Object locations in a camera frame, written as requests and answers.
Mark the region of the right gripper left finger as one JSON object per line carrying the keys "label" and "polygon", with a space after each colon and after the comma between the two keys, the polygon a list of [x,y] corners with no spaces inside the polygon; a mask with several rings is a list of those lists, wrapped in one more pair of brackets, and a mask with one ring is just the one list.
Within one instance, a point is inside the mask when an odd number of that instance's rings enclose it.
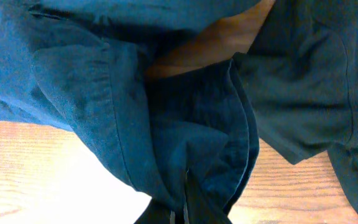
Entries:
{"label": "right gripper left finger", "polygon": [[175,224],[175,213],[165,205],[152,199],[134,224]]}

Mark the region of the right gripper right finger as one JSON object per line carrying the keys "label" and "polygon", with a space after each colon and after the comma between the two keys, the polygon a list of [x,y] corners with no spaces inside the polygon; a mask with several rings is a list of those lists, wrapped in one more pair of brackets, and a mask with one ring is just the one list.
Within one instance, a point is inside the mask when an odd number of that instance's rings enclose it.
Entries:
{"label": "right gripper right finger", "polygon": [[227,215],[202,192],[193,174],[185,179],[185,224],[231,224]]}

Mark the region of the navy blue shorts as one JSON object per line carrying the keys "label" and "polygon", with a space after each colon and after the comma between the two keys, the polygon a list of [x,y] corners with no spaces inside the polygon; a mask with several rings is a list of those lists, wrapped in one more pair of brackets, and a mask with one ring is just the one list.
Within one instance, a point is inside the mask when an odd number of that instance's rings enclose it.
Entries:
{"label": "navy blue shorts", "polygon": [[0,121],[75,133],[113,176],[183,216],[185,179],[228,215],[259,153],[234,56],[146,83],[154,59],[244,1],[0,1]]}

